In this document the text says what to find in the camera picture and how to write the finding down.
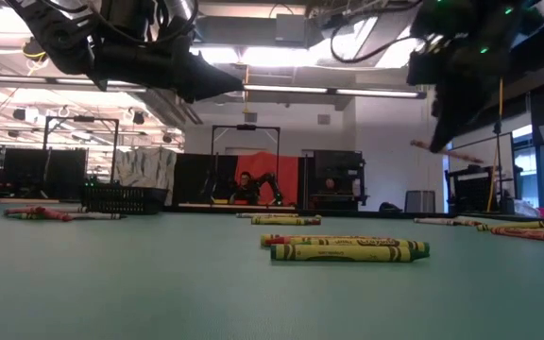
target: red curtain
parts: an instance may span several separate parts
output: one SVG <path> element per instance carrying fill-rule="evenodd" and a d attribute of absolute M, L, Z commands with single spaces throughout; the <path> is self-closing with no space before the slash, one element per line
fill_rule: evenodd
<path fill-rule="evenodd" d="M 267 152 L 258 152 L 254 155 L 239 156 L 236 166 L 236 182 L 241 182 L 241 173 L 248 171 L 251 176 L 258 178 L 265 173 L 276 174 L 276 155 Z M 280 156 L 279 173 L 277 179 L 284 205 L 298 202 L 298 172 L 299 158 Z M 272 189 L 267 184 L 260 189 L 260 204 L 267 204 L 274 199 Z"/>

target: black basket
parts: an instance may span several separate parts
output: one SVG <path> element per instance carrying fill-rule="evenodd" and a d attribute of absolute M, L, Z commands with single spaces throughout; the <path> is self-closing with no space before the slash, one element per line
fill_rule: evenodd
<path fill-rule="evenodd" d="M 155 214 L 162 210 L 167 189 L 95 184 L 81 189 L 81 205 L 93 213 Z"/>

